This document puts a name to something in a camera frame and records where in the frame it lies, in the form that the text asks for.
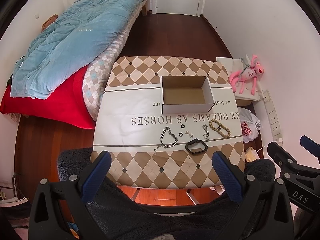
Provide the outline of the black fitness band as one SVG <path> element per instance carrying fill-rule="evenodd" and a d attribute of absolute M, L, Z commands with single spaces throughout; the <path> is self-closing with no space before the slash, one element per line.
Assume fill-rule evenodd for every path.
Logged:
<path fill-rule="evenodd" d="M 202 154 L 207 152 L 208 145 L 200 139 L 194 139 L 185 144 L 185 150 L 191 155 Z"/>

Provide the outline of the small silver earring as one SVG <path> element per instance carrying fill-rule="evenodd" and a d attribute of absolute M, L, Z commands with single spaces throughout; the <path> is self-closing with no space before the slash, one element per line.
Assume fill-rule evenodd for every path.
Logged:
<path fill-rule="evenodd" d="M 185 134 L 188 135 L 189 138 L 193 138 L 194 137 L 193 133 L 191 133 L 189 130 L 186 130 Z"/>

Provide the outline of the beige small box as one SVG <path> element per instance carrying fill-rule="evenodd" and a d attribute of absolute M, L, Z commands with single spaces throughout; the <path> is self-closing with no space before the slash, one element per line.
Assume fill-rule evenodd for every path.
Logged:
<path fill-rule="evenodd" d="M 249 147 L 245 152 L 245 159 L 248 163 L 260 159 L 257 151 L 253 147 Z"/>

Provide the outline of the white power strip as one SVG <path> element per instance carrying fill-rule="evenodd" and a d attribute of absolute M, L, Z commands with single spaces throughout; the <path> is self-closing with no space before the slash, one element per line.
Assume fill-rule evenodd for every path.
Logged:
<path fill-rule="evenodd" d="M 283 146 L 283 137 L 281 134 L 280 123 L 278 120 L 276 109 L 274 107 L 274 103 L 268 90 L 263 91 L 263 101 L 268 116 L 273 140 L 280 146 Z"/>

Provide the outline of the white plastic shopping bag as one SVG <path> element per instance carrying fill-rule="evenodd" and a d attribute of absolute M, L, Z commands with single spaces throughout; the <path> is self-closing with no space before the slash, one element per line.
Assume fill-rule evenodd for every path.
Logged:
<path fill-rule="evenodd" d="M 242 130 L 242 137 L 244 143 L 254 141 L 261 129 L 260 120 L 248 109 L 239 107 L 239 118 Z"/>

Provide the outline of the red blanket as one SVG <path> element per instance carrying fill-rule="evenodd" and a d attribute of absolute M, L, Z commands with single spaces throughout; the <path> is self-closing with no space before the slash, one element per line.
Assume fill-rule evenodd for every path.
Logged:
<path fill-rule="evenodd" d="M 14 98 L 11 86 L 5 90 L 1 101 L 1 113 L 16 113 L 65 122 L 83 129 L 94 129 L 95 121 L 84 102 L 82 82 L 87 66 L 75 72 L 45 99 Z"/>

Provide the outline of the checkered tablecloth with text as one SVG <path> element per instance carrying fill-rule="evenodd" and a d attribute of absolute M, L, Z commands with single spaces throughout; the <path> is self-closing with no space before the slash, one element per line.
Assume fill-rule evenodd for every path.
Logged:
<path fill-rule="evenodd" d="M 162 76 L 208 77 L 215 106 L 208 113 L 162 114 Z M 189 138 L 186 130 L 193 133 Z M 208 145 L 191 155 L 185 144 Z M 220 185 L 212 155 L 222 151 L 245 166 L 238 107 L 225 67 L 218 62 L 174 56 L 117 59 L 105 88 L 93 154 L 111 154 L 108 178 L 118 185 L 151 189 L 194 189 Z"/>

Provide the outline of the checkered bed sheet mattress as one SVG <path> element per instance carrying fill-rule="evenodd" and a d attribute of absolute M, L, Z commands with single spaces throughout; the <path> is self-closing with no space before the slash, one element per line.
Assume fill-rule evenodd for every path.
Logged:
<path fill-rule="evenodd" d="M 147 0 L 142 0 L 132 13 L 125 28 L 116 35 L 116 38 L 111 44 L 87 67 L 82 83 L 82 94 L 85 106 L 94 121 L 97 120 L 103 93 L 112 67 L 124 48 L 130 30 L 146 4 L 146 1 Z"/>

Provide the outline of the white cardboard box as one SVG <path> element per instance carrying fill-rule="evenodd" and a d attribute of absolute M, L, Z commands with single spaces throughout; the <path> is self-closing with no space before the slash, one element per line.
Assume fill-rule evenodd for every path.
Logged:
<path fill-rule="evenodd" d="M 208 113 L 215 99 L 208 77 L 162 76 L 162 114 Z"/>

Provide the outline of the pink panther plush toy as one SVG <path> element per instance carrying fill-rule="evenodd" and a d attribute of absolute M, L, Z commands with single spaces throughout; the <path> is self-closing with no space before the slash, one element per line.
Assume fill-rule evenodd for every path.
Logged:
<path fill-rule="evenodd" d="M 229 76 L 229 82 L 232 90 L 237 91 L 236 84 L 241 83 L 239 94 L 242 94 L 245 88 L 245 82 L 252 81 L 251 94 L 255 95 L 258 77 L 264 74 L 265 70 L 261 63 L 258 61 L 258 56 L 253 55 L 250 64 L 245 65 L 243 70 L 232 72 Z"/>

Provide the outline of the light blue quilt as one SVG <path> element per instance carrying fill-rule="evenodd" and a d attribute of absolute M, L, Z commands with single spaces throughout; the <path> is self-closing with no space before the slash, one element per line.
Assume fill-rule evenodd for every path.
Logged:
<path fill-rule="evenodd" d="M 46 99 L 99 56 L 143 0 L 78 0 L 40 33 L 16 64 L 10 95 Z"/>

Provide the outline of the brown pillow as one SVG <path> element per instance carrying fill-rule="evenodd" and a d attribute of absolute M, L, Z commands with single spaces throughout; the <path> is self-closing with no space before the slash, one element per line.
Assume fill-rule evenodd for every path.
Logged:
<path fill-rule="evenodd" d="M 56 19 L 58 18 L 57 14 L 54 14 L 53 16 L 51 16 L 50 18 L 48 18 L 44 24 L 41 27 L 41 31 L 44 31 L 46 28 L 48 28 L 52 23 L 54 23 L 56 21 Z"/>

